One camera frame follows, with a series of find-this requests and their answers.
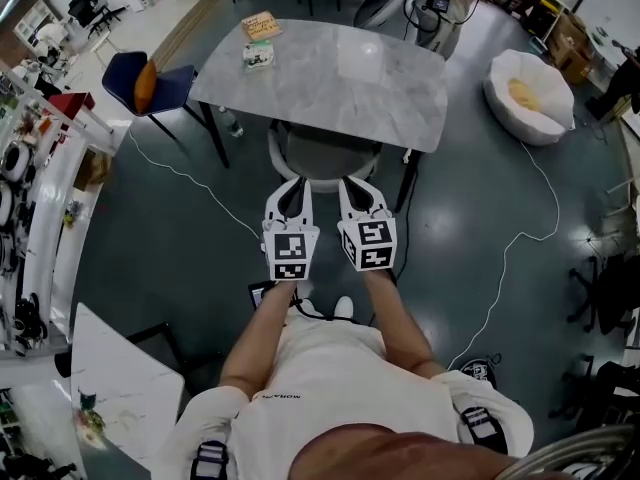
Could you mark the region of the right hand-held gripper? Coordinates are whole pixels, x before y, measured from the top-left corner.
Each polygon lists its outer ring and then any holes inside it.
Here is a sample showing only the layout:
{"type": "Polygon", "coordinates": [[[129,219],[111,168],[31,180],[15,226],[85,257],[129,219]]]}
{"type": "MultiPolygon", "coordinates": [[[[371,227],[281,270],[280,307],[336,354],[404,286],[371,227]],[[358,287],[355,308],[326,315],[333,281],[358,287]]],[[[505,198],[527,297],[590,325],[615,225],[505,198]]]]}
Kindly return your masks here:
{"type": "Polygon", "coordinates": [[[358,272],[390,269],[397,252],[396,220],[382,192],[367,181],[356,178],[361,189],[371,197],[366,212],[352,211],[348,178],[339,181],[341,220],[337,223],[341,246],[358,272]]]}

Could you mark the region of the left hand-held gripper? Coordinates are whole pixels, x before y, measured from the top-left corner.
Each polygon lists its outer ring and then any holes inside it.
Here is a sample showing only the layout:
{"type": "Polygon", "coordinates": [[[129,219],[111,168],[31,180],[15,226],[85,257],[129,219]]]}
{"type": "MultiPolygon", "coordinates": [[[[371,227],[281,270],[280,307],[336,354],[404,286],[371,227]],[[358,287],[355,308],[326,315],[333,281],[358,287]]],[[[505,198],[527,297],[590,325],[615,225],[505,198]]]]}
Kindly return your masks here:
{"type": "Polygon", "coordinates": [[[263,244],[272,281],[307,280],[320,229],[313,223],[312,189],[296,177],[267,199],[263,244]]]}

